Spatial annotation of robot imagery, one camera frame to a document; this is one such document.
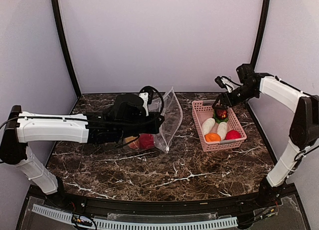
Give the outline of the yellow peach toy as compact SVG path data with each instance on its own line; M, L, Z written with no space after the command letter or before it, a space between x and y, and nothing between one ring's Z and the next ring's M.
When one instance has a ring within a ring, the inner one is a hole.
M124 143L126 147L129 147L130 149L138 149L140 147L139 139L138 137L127 137L124 139Z

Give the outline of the red round fruit toy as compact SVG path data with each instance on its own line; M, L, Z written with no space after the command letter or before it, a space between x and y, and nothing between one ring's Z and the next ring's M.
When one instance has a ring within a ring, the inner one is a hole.
M142 134L139 137L139 145L140 149L148 150L155 146L154 144L154 137L152 134Z

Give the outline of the clear zip top bag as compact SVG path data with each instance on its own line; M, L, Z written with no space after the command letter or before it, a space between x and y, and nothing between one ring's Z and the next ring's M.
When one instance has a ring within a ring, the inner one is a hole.
M170 151L173 137L181 126L183 113L173 88L165 92L163 95L163 101L164 108L161 114L164 116L164 122L159 128L159 133L152 135L154 137L154 148L157 148L167 154ZM140 148L130 149L126 146L124 146L124 149L141 150Z

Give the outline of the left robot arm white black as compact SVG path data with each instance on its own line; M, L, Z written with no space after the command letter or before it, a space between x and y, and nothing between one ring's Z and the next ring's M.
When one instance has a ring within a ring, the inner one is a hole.
M40 115L12 107L0 144L0 159L14 165L60 208L70 204L63 182L50 173L34 155L30 142L67 141L80 144L118 143L127 137L157 134L164 122L163 107L149 111L152 96L147 92L121 94L103 112L75 115Z

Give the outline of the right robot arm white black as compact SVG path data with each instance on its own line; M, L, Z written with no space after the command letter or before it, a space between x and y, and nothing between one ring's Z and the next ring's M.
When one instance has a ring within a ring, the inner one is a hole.
M307 154L315 150L319 140L319 97L293 87L279 77L266 72L255 72L252 65L241 64L236 69L239 83L227 76L217 76L215 82L225 89L212 107L226 110L253 98L266 96L285 108L288 114L287 145L276 164L260 181L254 202L265 207L279 197L286 180L297 171Z

